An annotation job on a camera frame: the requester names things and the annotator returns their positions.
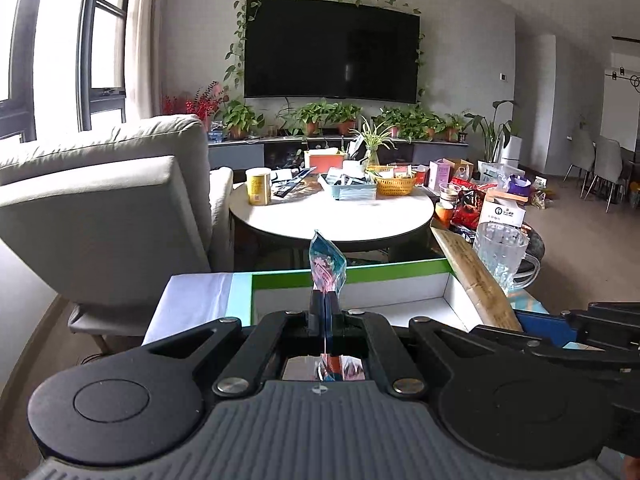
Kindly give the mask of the long beige snack stick packet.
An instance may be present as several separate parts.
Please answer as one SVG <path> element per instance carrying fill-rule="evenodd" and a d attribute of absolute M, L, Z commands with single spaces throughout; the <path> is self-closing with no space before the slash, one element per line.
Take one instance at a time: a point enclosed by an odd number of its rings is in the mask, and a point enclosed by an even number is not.
<path fill-rule="evenodd" d="M 523 333 L 506 294 L 473 247 L 462 236 L 448 230 L 432 226 L 431 231 L 483 324 Z"/>

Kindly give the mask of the blue purple crab stick packet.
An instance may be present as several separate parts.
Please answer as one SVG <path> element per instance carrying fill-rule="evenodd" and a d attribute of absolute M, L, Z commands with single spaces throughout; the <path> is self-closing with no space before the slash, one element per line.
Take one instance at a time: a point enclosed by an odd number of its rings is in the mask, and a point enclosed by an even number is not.
<path fill-rule="evenodd" d="M 318 336 L 322 352 L 314 374 L 320 382 L 356 382 L 364 379 L 360 359 L 332 353 L 336 331 L 334 318 L 341 314 L 340 292 L 346 282 L 347 260 L 343 253 L 318 231 L 309 246 L 312 279 L 307 332 Z"/>

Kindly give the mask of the green cardboard box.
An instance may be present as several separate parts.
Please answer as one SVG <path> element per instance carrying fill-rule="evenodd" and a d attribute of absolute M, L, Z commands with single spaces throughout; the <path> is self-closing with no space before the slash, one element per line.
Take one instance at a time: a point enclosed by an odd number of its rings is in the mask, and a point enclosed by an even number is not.
<path fill-rule="evenodd" d="M 309 271 L 276 271 L 252 276 L 250 320 L 276 311 L 303 311 L 312 289 Z M 482 320 L 445 259 L 353 266 L 340 292 L 340 307 L 378 313 L 406 327 L 426 316 L 468 332 Z"/>

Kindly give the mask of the blue patterned table cloth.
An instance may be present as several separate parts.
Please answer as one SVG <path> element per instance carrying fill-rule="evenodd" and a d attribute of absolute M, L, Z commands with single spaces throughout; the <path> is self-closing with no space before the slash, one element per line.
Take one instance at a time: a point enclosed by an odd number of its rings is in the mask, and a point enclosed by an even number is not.
<path fill-rule="evenodd" d="M 252 276 L 255 273 L 182 274 L 171 278 L 144 336 L 150 344 L 190 328 L 234 316 L 244 326 L 250 320 Z"/>

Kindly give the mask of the clear glass mug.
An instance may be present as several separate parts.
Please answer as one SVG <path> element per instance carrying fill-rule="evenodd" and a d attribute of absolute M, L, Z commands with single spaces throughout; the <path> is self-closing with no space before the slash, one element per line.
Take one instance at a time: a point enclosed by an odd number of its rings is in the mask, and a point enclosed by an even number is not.
<path fill-rule="evenodd" d="M 480 223 L 473 248 L 500 288 L 508 294 L 524 289 L 538 278 L 540 261 L 526 254 L 529 238 L 515 226 Z"/>

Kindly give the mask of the white blue paper carton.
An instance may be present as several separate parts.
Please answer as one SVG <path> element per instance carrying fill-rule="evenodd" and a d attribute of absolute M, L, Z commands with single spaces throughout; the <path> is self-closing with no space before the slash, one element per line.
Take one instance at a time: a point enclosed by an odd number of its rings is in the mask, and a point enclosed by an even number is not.
<path fill-rule="evenodd" d="M 503 192 L 498 188 L 490 188 L 485 193 L 478 223 L 495 222 L 520 228 L 524 222 L 524 205 L 527 202 L 528 199 L 523 196 Z"/>

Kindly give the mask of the grey dining chair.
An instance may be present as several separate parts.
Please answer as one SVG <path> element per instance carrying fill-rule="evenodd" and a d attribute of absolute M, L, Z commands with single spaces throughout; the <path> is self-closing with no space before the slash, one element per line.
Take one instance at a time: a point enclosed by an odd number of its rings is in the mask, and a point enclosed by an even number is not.
<path fill-rule="evenodd" d="M 596 142 L 593 176 L 584 198 L 587 198 L 594 185 L 599 181 L 608 184 L 608 202 L 606 203 L 605 211 L 609 211 L 613 196 L 624 186 L 625 181 L 623 179 L 623 159 L 620 144 L 605 136 L 599 136 Z"/>

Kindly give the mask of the round white coffee table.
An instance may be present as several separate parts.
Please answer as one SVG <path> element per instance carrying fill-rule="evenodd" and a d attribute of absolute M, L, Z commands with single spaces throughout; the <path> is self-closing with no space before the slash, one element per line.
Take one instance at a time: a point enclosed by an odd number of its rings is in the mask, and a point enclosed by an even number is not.
<path fill-rule="evenodd" d="M 407 196 L 381 196 L 374 200 L 334 200 L 320 184 L 254 206 L 246 186 L 231 193 L 234 250 L 241 269 L 254 268 L 270 252 L 285 249 L 295 257 L 320 233 L 342 252 L 387 252 L 390 262 L 431 259 L 432 200 L 421 190 Z"/>

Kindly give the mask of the yellow canister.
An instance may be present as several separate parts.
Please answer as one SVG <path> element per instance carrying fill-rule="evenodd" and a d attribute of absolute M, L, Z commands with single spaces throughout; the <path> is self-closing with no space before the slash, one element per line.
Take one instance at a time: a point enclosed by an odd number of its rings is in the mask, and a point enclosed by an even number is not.
<path fill-rule="evenodd" d="M 266 206 L 271 202 L 271 170 L 266 167 L 245 171 L 248 202 L 252 206 Z"/>

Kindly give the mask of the woven yellow basket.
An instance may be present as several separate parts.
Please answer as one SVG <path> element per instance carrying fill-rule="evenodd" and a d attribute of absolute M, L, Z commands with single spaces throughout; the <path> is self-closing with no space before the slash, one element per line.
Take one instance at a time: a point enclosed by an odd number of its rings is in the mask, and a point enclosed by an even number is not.
<path fill-rule="evenodd" d="M 407 167 L 367 166 L 378 196 L 407 196 L 416 185 L 416 174 Z"/>

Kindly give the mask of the blue tissue tray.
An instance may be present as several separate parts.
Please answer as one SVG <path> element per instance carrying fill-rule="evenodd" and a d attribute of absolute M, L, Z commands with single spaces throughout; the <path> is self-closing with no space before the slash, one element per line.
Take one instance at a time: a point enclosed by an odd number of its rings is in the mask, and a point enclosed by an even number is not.
<path fill-rule="evenodd" d="M 375 200 L 376 184 L 367 180 L 354 179 L 347 176 L 330 176 L 319 174 L 318 182 L 334 200 Z"/>

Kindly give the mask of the spider plant in vase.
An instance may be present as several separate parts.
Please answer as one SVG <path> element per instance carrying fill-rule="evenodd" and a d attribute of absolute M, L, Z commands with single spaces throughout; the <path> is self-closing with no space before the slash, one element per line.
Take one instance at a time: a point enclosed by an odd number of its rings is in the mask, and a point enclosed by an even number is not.
<path fill-rule="evenodd" d="M 392 130 L 392 126 L 388 122 L 380 122 L 364 115 L 360 116 L 359 127 L 352 129 L 352 133 L 366 146 L 366 159 L 369 167 L 381 165 L 378 157 L 379 148 L 386 148 L 386 150 L 396 148 L 390 130 Z"/>

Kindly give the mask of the red flower arrangement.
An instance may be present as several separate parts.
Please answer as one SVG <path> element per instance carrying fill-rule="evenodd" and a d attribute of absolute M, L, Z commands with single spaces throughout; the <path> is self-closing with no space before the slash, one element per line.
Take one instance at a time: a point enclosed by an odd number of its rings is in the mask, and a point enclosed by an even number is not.
<path fill-rule="evenodd" d="M 205 89 L 193 94 L 164 96 L 160 111 L 163 115 L 195 115 L 209 132 L 212 121 L 229 101 L 229 87 L 213 80 Z"/>

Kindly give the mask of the black wall television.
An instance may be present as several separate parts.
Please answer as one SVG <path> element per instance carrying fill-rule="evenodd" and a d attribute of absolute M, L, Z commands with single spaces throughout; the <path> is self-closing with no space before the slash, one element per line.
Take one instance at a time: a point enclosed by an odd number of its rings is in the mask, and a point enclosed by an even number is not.
<path fill-rule="evenodd" d="M 248 0 L 244 94 L 411 103 L 420 18 L 324 0 Z"/>

